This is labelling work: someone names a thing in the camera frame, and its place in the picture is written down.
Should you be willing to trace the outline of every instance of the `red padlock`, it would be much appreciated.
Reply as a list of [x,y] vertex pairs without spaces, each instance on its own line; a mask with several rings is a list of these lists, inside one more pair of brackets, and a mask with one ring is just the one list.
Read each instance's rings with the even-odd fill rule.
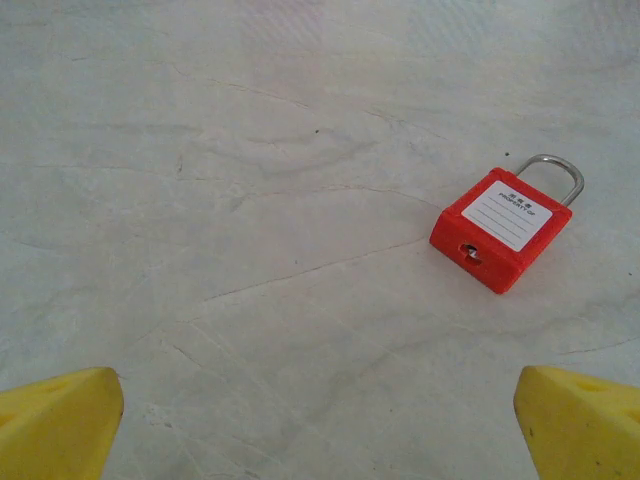
[[[533,163],[553,163],[575,186],[557,202],[518,178]],[[445,209],[429,241],[496,293],[504,293],[571,219],[567,207],[584,188],[580,171],[563,158],[536,155],[515,173],[494,168]]]

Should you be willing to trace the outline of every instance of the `gray floor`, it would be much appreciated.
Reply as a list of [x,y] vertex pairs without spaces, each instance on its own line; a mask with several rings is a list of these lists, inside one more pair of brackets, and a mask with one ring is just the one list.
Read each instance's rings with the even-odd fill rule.
[[[0,387],[116,368],[107,479],[536,478],[524,365],[640,383],[639,24],[635,0],[2,2]],[[587,188],[496,296],[426,237],[536,153]]]

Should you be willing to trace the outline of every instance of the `padlock label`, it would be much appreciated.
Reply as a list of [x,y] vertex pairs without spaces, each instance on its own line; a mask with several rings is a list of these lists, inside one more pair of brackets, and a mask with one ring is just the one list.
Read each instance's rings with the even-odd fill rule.
[[553,213],[501,181],[494,182],[462,212],[492,237],[519,252]]

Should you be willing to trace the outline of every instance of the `metal shackle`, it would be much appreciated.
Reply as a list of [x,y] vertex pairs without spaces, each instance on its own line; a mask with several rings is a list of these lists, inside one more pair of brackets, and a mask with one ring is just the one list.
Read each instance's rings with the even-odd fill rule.
[[580,170],[578,170],[572,163],[567,162],[564,158],[556,157],[555,155],[534,155],[529,160],[524,162],[522,166],[520,166],[520,168],[518,168],[513,173],[517,177],[534,163],[553,163],[554,165],[557,165],[568,172],[569,175],[573,177],[573,181],[575,182],[573,189],[560,202],[565,207],[571,205],[571,202],[573,202],[576,197],[580,195],[580,193],[582,193],[582,190],[584,190],[584,177],[582,176],[582,173],[580,173]]

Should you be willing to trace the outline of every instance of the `yellow object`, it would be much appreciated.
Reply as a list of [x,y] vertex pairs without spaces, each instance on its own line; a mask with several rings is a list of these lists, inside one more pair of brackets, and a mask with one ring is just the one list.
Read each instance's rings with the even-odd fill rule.
[[0,479],[99,479],[123,408],[110,368],[0,393]]
[[640,479],[640,389],[526,367],[514,406],[541,480]]

